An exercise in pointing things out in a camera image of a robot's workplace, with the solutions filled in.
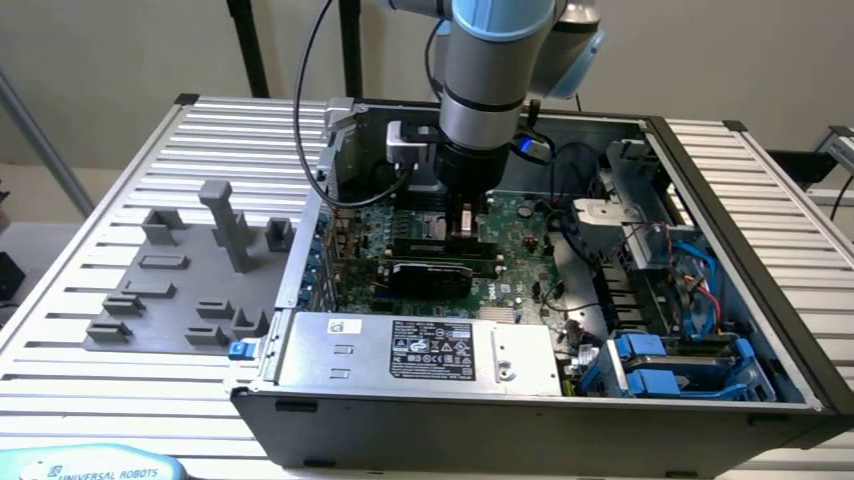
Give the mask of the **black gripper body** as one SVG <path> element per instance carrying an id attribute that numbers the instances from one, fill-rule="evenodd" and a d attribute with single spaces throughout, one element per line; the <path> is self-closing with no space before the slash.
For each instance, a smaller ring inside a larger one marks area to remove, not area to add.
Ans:
<path id="1" fill-rule="evenodd" d="M 440 144 L 435 175 L 448 194 L 469 201 L 477 199 L 501 181 L 509 148 L 473 150 L 455 143 Z"/>

